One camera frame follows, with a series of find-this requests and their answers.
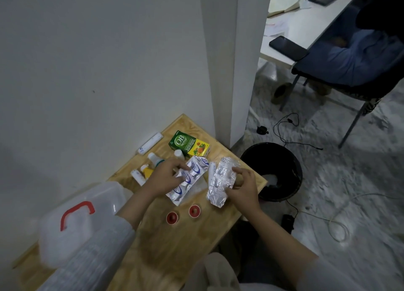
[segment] black phone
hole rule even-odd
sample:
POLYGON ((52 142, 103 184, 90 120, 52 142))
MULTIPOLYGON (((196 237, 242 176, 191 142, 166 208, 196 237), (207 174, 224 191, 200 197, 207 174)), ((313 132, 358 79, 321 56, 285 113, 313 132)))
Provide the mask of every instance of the black phone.
POLYGON ((270 47, 294 61, 299 61, 309 53, 307 49, 283 36, 278 36, 270 41, 270 47))

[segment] black cable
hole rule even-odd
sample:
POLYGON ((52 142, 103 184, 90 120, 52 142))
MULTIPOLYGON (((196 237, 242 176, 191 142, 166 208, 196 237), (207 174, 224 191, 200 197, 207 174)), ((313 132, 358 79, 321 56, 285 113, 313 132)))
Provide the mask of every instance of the black cable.
POLYGON ((280 141, 282 141, 282 142, 285 143, 284 146, 286 146, 288 143, 296 143, 296 144, 301 144, 301 145, 308 145, 308 146, 311 146, 311 147, 313 147, 313 148, 315 148, 315 149, 317 149, 317 150, 320 150, 320 151, 323 150, 323 148, 318 148, 318 147, 316 147, 316 146, 314 146, 314 145, 311 145, 311 144, 309 144, 309 143, 300 143, 300 142, 286 141, 283 137, 281 137, 280 132, 279 132, 279 125, 281 125, 282 123, 292 123, 294 126, 297 127, 297 126, 299 126, 299 123, 300 123, 300 121, 299 121, 299 115, 298 115, 296 112, 290 113, 289 115, 286 115, 286 116, 284 116, 282 119, 280 119, 280 120, 278 121, 278 123, 276 123, 276 124, 274 125, 274 127, 272 128, 272 131, 274 132, 274 134, 275 134, 277 137, 280 138, 280 141), (286 121, 282 121, 283 119, 289 117, 290 115, 296 115, 296 116, 297 116, 297 124, 294 124, 291 119, 287 119, 286 121), (278 127, 277 127, 278 134, 275 132, 275 126, 278 126, 278 127))
POLYGON ((296 212, 296 215, 295 215, 295 217, 294 217, 294 218, 296 219, 297 215, 299 214, 299 210, 298 210, 295 206, 293 206, 292 204, 290 204, 288 200, 286 200, 286 202, 287 202, 290 206, 292 206, 293 208, 296 209, 297 212, 296 212))

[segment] white desk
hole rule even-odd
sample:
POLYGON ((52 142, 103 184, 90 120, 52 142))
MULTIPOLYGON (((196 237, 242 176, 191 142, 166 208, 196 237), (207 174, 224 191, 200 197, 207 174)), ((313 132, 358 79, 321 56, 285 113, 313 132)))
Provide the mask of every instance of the white desk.
MULTIPOLYGON (((289 30, 285 34, 285 37, 303 48, 308 49, 351 1, 352 0, 335 0, 326 7, 313 3, 312 8, 298 9, 293 12, 283 13, 268 18, 267 23, 274 23, 288 16, 289 30)), ((288 69, 292 68, 296 62, 269 47, 269 42, 273 39, 274 37, 264 36, 261 44, 260 57, 288 69)))

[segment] black chair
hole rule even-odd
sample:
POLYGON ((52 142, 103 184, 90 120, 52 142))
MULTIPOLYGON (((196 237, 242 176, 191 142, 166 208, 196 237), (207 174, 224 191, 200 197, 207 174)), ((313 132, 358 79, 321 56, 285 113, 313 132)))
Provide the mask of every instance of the black chair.
POLYGON ((285 96, 285 99, 283 100, 281 106, 280 106, 280 111, 284 108, 286 102, 289 99, 290 94, 293 91, 293 88, 295 87, 298 79, 302 76, 306 78, 306 81, 304 82, 303 86, 307 84, 307 80, 311 79, 314 81, 318 81, 321 83, 324 83, 333 89, 350 96, 351 98, 354 98, 356 100, 361 100, 365 101, 363 104, 362 108, 358 111, 355 119, 353 120, 351 126, 349 127, 347 133, 345 134, 344 138, 342 139, 341 143, 338 145, 338 148, 341 148, 346 139, 348 138, 349 134, 351 133, 352 129, 356 125, 359 117, 361 115, 367 115, 368 113, 372 112, 376 105, 380 102, 383 96, 388 94, 393 88, 397 85, 397 83, 404 77, 404 60, 402 60, 400 63, 395 65, 393 68, 391 68, 389 71, 381 74, 379 77, 377 77, 375 80, 359 85, 359 86, 354 86, 354 87, 349 87, 346 85, 340 85, 340 84, 330 84, 327 82, 324 82, 320 79, 317 79, 311 75, 308 75, 306 73, 300 72, 297 69, 293 68, 292 69, 292 74, 296 74, 295 80, 292 83, 291 88, 289 89, 288 94, 285 96))

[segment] silver foil blister pack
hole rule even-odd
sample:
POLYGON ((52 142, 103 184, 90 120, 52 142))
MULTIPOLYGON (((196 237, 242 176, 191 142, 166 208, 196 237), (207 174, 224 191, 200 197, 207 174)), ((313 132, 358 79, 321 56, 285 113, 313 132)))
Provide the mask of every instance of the silver foil blister pack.
POLYGON ((212 205, 221 208, 226 199, 227 194, 225 188, 232 188, 235 182, 237 173, 232 170, 232 167, 239 167, 240 163, 231 157, 223 157, 217 166, 215 176, 209 184, 208 194, 206 198, 212 205))
POLYGON ((189 171, 179 169, 175 176, 183 176, 185 181, 166 194, 176 206, 181 203, 190 187, 208 170, 209 161, 205 157, 193 156, 187 161, 187 166, 191 168, 189 171))

